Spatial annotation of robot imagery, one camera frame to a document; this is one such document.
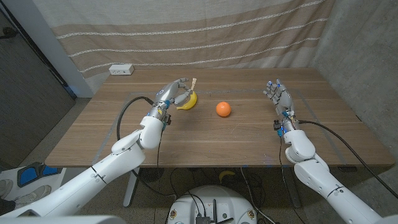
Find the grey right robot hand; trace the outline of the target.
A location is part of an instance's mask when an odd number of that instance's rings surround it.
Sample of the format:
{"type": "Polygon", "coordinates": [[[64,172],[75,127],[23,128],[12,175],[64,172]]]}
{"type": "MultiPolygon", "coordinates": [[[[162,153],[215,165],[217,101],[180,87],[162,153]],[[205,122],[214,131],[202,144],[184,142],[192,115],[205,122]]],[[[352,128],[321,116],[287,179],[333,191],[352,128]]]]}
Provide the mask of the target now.
{"type": "Polygon", "coordinates": [[[295,106],[292,96],[279,79],[275,82],[268,81],[263,94],[275,105],[278,120],[274,121],[274,130],[280,137],[299,128],[295,119],[295,106]]]}

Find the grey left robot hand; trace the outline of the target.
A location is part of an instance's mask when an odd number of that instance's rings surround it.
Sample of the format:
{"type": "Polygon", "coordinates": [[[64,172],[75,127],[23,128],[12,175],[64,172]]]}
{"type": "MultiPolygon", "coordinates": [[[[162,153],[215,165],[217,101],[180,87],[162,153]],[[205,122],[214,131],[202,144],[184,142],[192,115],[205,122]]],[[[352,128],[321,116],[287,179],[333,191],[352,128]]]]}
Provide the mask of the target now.
{"type": "Polygon", "coordinates": [[[188,78],[180,78],[165,85],[155,96],[148,116],[163,120],[170,105],[182,106],[188,101],[193,90],[186,86],[188,78]]]}

